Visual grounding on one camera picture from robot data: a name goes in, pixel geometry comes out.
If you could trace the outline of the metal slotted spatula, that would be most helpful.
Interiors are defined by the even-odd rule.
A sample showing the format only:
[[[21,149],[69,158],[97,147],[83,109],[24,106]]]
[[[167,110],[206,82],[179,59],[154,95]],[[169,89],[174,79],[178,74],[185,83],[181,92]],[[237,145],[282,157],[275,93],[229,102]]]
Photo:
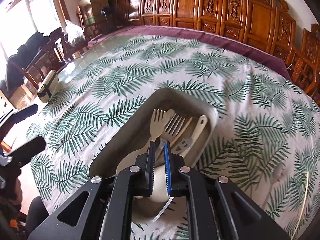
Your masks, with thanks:
[[[172,150],[173,154],[183,153],[185,150],[191,148],[193,140],[191,138],[182,139]]]

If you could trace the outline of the light wooden chopstick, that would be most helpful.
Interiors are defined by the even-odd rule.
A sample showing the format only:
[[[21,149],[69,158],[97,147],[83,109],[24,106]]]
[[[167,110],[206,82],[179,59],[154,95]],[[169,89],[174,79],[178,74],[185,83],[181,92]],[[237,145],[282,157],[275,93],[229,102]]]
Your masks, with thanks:
[[[176,135],[176,137],[174,137],[173,141],[170,143],[170,146],[173,146],[178,141],[178,139],[182,136],[182,134],[185,132],[185,130],[189,127],[192,120],[193,120],[193,117],[190,117],[190,119],[186,122],[186,124],[179,131],[178,135]]]

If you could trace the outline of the metal fork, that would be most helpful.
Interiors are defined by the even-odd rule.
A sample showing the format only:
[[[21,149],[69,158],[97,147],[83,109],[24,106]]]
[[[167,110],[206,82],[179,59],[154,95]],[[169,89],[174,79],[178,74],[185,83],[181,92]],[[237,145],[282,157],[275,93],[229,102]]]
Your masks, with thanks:
[[[156,150],[156,160],[159,159],[166,141],[172,142],[181,131],[185,122],[185,117],[175,113],[165,127],[164,132],[160,136],[160,143]]]

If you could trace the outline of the cream plastic fork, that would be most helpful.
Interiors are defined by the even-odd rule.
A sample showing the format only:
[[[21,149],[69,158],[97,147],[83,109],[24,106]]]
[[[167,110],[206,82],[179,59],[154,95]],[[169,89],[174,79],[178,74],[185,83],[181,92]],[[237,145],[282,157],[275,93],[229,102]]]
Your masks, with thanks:
[[[154,109],[150,121],[150,136],[151,141],[155,142],[163,133],[165,126],[175,114],[173,109],[167,111]]]

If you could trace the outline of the dark wooden chopstick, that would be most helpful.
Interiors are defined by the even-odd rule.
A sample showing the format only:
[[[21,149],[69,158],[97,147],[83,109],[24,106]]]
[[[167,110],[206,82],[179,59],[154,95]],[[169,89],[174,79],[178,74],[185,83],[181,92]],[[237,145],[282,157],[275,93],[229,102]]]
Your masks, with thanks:
[[[307,173],[306,173],[306,185],[305,185],[305,191],[304,191],[302,207],[301,207],[301,210],[300,210],[300,213],[299,213],[299,216],[298,216],[298,221],[297,221],[297,224],[295,226],[293,235],[291,236],[291,240],[294,239],[294,237],[295,237],[295,235],[297,233],[297,230],[299,228],[300,221],[302,219],[302,215],[303,215],[303,212],[304,212],[304,209],[305,209],[305,203],[306,203],[306,199],[307,199],[307,196],[308,196],[308,189],[309,189],[309,177],[310,177],[310,172],[307,171]]]

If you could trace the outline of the cream lunch box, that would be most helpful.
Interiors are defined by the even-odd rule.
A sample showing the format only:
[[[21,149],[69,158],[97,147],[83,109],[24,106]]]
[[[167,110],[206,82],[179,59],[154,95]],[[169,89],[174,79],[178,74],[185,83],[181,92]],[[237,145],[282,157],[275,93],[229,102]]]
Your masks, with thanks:
[[[42,103],[48,103],[59,84],[59,77],[55,70],[51,70],[39,85],[37,96]]]

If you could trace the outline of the grey utensil tray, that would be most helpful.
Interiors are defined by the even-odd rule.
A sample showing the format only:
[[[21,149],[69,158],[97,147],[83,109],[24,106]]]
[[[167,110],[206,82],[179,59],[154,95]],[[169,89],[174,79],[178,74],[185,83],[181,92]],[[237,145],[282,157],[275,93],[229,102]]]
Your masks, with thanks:
[[[89,168],[90,176],[108,178],[135,164],[146,153],[150,142],[156,144],[156,195],[142,202],[164,204],[165,175],[163,144],[177,146],[176,154],[194,167],[210,141],[219,119],[217,108],[201,99],[175,89],[161,88],[152,93],[123,127],[99,151]]]

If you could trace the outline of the palm leaf tablecloth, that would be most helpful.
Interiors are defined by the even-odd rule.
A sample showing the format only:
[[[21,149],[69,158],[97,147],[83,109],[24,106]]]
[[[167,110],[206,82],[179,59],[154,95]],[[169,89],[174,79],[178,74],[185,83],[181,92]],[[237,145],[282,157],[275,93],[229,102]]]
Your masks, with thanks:
[[[28,128],[46,149],[31,161],[54,212],[90,177],[110,177],[151,139],[154,109],[207,125],[185,162],[231,178],[292,239],[309,238],[319,210],[319,107],[294,83],[249,57],[197,40],[120,36],[67,67]]]

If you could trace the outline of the wooden dining chair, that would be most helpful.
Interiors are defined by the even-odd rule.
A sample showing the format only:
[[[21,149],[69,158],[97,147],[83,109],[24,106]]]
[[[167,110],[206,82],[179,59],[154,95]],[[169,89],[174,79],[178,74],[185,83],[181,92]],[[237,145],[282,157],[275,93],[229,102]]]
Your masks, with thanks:
[[[59,27],[48,36],[35,32],[18,47],[17,53],[7,60],[5,84],[7,90],[16,90],[27,79],[35,87],[51,70],[59,70],[66,61],[58,50],[57,42],[65,42],[65,33]]]

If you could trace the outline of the stacked cardboard boxes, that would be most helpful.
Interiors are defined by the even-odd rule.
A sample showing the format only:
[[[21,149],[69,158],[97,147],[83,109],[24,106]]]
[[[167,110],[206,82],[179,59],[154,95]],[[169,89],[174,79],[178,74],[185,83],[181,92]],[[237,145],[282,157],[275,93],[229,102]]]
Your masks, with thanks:
[[[102,31],[107,28],[107,21],[102,9],[109,7],[108,0],[81,0],[78,7],[84,26],[95,23]]]

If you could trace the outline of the carved wooden sofa bench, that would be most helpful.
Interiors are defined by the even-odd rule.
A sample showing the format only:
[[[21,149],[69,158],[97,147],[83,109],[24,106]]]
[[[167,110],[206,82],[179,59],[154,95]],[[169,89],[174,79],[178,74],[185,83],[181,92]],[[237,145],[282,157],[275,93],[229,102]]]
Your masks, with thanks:
[[[127,25],[161,25],[206,31],[282,59],[296,58],[296,21],[284,0],[118,0]]]

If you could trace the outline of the window with wooden frame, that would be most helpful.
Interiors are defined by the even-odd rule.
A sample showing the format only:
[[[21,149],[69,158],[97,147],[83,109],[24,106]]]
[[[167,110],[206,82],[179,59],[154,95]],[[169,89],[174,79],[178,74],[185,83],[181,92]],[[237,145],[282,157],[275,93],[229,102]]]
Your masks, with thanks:
[[[60,0],[13,0],[1,7],[1,60],[17,52],[17,48],[37,31],[48,35],[65,28],[66,17]]]

